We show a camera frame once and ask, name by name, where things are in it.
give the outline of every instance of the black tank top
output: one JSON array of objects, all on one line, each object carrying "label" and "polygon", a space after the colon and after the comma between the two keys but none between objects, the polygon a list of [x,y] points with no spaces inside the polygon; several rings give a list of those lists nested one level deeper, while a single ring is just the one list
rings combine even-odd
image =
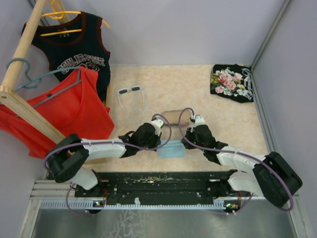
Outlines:
[{"label": "black tank top", "polygon": [[[98,72],[97,93],[106,99],[110,83],[110,52],[105,49],[101,39],[102,18],[81,12],[70,22],[56,26],[38,26],[32,45],[42,50],[50,62],[50,70],[82,66]],[[41,34],[82,29],[81,32],[41,36]],[[72,70],[55,73],[63,81]]]}]

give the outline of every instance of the white sunglasses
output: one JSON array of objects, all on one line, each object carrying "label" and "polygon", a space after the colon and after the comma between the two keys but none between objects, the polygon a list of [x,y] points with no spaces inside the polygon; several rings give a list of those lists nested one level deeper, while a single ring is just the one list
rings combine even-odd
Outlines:
[{"label": "white sunglasses", "polygon": [[136,86],[133,86],[131,88],[121,88],[117,91],[117,97],[118,97],[118,101],[119,101],[119,104],[120,104],[120,107],[124,110],[125,113],[127,113],[127,111],[125,110],[125,107],[122,103],[122,101],[120,100],[120,95],[123,95],[123,94],[126,94],[128,92],[138,92],[138,91],[141,91],[142,93],[142,99],[143,99],[143,109],[145,108],[145,98],[144,98],[144,90],[142,88],[141,85],[136,85]]}]

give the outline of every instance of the red shirt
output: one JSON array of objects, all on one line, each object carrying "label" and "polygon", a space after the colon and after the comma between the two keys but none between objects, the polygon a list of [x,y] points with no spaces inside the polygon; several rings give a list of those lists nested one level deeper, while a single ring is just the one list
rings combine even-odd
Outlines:
[{"label": "red shirt", "polygon": [[[31,106],[36,105],[76,82],[77,75],[78,69],[75,69],[55,88],[27,102]],[[80,78],[80,83],[37,106],[35,110],[65,136],[77,133],[85,139],[108,139],[114,123],[109,116],[110,108],[106,108],[97,95],[98,73],[81,67]],[[16,117],[5,105],[0,105],[0,129],[21,140],[29,148],[29,156],[32,157],[43,159],[55,146],[54,142],[24,119]]]}]

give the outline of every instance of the light blue cloth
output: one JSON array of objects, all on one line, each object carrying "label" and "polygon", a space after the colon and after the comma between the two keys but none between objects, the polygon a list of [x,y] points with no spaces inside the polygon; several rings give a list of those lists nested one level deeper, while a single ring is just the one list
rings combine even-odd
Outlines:
[{"label": "light blue cloth", "polygon": [[185,157],[185,146],[180,140],[170,140],[165,146],[158,149],[158,157],[162,159],[183,158]]}]

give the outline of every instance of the yellow clothes hanger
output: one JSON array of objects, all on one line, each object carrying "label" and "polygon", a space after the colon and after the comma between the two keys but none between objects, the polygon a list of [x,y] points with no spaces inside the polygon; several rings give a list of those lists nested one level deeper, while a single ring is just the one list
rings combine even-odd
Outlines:
[{"label": "yellow clothes hanger", "polygon": [[[64,14],[66,13],[70,13],[70,14],[81,14],[80,11],[56,11],[54,8],[54,3],[55,0],[52,0],[51,2],[51,8],[54,12],[51,13],[45,13],[42,15],[42,17],[44,16],[49,16],[52,19],[58,20],[58,19],[62,19],[64,17]],[[103,20],[103,23],[110,29],[110,25]],[[76,30],[68,30],[68,31],[59,31],[59,32],[51,32],[51,33],[46,33],[46,34],[41,34],[41,36],[53,36],[53,35],[59,35],[59,34],[66,34],[66,33],[73,33],[73,32],[80,32],[82,29],[76,29]]]}]

